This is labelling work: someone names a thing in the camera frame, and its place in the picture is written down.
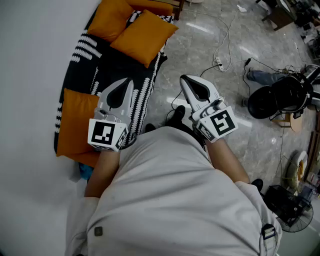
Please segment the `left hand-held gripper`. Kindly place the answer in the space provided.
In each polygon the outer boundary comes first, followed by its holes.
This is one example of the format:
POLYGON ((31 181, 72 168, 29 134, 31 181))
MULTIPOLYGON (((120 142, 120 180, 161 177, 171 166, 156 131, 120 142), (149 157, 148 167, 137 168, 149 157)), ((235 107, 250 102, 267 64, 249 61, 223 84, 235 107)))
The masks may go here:
POLYGON ((119 152, 129 133, 128 117, 134 82, 123 78, 108 86, 99 97, 94 117, 89 120, 87 143, 99 151, 119 152))

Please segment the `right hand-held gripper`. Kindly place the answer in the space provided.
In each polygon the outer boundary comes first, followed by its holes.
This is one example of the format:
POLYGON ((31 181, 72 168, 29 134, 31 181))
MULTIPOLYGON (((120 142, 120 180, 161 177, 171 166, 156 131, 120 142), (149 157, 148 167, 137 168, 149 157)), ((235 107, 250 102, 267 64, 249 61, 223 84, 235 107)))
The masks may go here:
POLYGON ((190 120, 204 139, 213 143, 239 128, 232 108, 226 105, 213 83, 190 74, 181 75, 179 82, 193 112, 190 120))

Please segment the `person's right forearm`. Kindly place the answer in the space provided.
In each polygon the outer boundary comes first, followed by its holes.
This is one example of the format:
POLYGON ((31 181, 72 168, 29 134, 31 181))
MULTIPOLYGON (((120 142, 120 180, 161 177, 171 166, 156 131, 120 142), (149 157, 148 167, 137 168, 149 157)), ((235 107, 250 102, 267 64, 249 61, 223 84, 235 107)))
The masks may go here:
POLYGON ((213 143, 205 140, 205 144, 211 163, 215 169, 225 173, 234 183, 250 183, 247 172, 223 138, 213 143))

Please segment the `person's left forearm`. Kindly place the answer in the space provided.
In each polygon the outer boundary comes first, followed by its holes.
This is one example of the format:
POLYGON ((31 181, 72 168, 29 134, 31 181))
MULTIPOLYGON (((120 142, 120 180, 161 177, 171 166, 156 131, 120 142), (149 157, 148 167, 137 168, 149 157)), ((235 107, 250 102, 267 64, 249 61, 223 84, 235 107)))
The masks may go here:
POLYGON ((100 198, 113 181, 120 164, 120 152, 103 150, 88 180, 84 196, 100 198))

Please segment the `person's right black shoe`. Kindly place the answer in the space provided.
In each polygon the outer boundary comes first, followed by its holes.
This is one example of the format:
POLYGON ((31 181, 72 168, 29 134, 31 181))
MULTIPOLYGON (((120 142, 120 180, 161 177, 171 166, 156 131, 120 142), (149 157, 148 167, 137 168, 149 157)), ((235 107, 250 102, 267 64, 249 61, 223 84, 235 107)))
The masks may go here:
POLYGON ((174 114, 173 114, 173 119, 176 120, 176 121, 182 121, 182 119, 184 118, 185 116, 185 113, 186 113, 186 108, 184 105, 179 105, 175 111, 174 111, 174 114))

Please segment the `person's black trousers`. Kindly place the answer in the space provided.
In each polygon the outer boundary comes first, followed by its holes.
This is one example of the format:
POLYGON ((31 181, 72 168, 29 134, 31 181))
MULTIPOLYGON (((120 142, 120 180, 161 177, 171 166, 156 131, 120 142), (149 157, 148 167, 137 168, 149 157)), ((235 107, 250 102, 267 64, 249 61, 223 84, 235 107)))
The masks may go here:
POLYGON ((191 128, 189 128, 187 125, 185 125, 181 119, 174 118, 173 116, 165 123, 165 126, 172 127, 175 129, 178 129, 182 132, 185 132, 192 136, 202 147, 202 149, 205 149, 204 140, 202 137, 200 137, 195 131, 193 131, 191 128))

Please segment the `black office chair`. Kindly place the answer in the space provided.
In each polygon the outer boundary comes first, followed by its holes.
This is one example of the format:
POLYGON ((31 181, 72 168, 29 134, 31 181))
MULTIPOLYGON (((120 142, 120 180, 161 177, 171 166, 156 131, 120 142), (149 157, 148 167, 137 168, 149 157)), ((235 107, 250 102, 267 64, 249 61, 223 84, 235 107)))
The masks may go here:
POLYGON ((314 80, 314 75, 305 77, 296 73, 281 78, 271 86, 263 86, 248 98, 248 111, 255 119, 266 119, 276 114, 293 114, 296 119, 311 104, 314 80))

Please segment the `teal cloth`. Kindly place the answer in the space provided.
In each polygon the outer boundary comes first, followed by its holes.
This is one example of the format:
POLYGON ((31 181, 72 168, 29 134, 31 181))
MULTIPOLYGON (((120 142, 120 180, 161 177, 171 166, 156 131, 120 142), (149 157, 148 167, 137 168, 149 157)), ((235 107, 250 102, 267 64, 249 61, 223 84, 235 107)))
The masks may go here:
POLYGON ((92 176, 94 168, 80 162, 78 163, 78 166, 81 178, 88 181, 92 176))

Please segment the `person's white shirt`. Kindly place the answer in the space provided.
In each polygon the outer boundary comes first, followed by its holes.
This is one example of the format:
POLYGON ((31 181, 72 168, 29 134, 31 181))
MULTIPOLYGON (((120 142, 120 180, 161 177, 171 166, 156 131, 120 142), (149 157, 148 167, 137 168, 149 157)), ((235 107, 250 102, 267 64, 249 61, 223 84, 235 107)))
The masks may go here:
POLYGON ((65 256, 276 256, 281 237, 255 185, 233 182, 207 148, 165 126, 120 152, 100 198, 73 202, 65 256), (265 224, 276 230, 267 240, 265 224))

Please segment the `round wooden stool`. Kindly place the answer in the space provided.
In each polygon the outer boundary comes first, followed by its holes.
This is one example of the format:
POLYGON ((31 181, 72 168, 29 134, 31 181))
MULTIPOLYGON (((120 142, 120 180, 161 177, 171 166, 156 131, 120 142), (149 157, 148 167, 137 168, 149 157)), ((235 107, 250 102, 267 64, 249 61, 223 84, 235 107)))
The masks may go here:
POLYGON ((303 117, 294 118, 293 113, 285 113, 284 116, 276 117, 272 120, 273 123, 283 129, 291 129, 295 133, 302 130, 303 117))

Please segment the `dark wooden chair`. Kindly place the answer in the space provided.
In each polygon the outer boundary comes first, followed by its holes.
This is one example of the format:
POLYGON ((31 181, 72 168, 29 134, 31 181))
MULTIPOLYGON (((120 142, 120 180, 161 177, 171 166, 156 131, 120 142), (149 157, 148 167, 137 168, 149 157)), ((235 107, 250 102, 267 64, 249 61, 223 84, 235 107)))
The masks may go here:
POLYGON ((289 0, 275 0, 276 6, 272 7, 270 13, 261 21, 270 21, 275 25, 273 30, 276 32, 297 20, 297 14, 291 7, 289 0))

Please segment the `black floor fan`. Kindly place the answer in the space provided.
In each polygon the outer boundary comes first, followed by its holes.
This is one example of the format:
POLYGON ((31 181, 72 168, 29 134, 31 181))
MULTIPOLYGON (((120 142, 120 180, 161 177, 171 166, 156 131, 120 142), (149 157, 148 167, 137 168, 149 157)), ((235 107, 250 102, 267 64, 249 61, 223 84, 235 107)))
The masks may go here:
POLYGON ((277 220, 283 231, 297 233, 304 230, 314 216, 313 206, 310 201, 301 196, 290 196, 279 208, 277 220))

